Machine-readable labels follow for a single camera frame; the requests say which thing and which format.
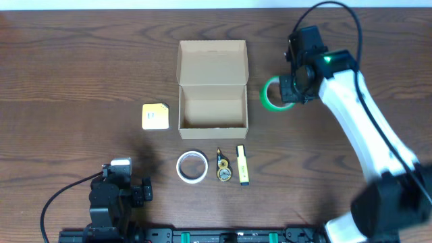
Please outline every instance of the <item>sticky note pad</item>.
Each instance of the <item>sticky note pad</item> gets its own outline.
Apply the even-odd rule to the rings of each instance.
[[[164,103],[142,106],[142,129],[168,129],[169,107]]]

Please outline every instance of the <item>box flap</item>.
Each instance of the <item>box flap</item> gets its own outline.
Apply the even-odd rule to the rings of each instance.
[[[180,128],[182,139],[234,139],[245,138],[248,128]]]
[[[181,40],[177,81],[180,85],[231,85],[248,82],[245,40]]]

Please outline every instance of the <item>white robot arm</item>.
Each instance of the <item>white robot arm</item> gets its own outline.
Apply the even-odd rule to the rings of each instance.
[[[365,180],[368,183],[372,182],[381,178],[381,175],[385,172],[390,172],[393,176],[405,173],[402,164],[384,143],[360,104],[354,86],[354,72],[346,70],[335,73],[333,76],[334,78],[323,79],[319,89],[319,97],[329,107],[344,129],[346,136],[356,151]],[[419,161],[415,154],[396,136],[383,117],[369,94],[363,75],[360,72],[358,72],[358,83],[363,99],[379,127],[395,146],[409,168],[414,170],[414,163]],[[325,229],[329,239],[334,243],[357,243],[367,239],[366,236],[359,232],[351,212],[329,221],[325,225]]]

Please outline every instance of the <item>white tape roll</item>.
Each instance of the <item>white tape roll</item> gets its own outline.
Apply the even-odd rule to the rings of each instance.
[[[187,178],[184,175],[182,169],[180,169],[180,166],[182,166],[183,160],[185,158],[191,157],[191,156],[198,157],[198,158],[202,159],[202,162],[205,165],[204,172],[202,173],[202,175],[200,177],[198,177],[196,179]],[[176,168],[177,168],[177,174],[180,177],[180,179],[182,179],[185,183],[195,184],[195,183],[202,181],[204,179],[204,177],[207,175],[207,171],[209,170],[209,164],[207,162],[207,159],[205,158],[205,156],[202,153],[196,152],[196,151],[188,151],[188,152],[184,153],[182,156],[180,156],[180,158],[178,158]]]

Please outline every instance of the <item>open cardboard box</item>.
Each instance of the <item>open cardboard box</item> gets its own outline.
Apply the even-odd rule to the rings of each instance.
[[[182,40],[178,49],[178,128],[183,139],[245,138],[245,40]]]

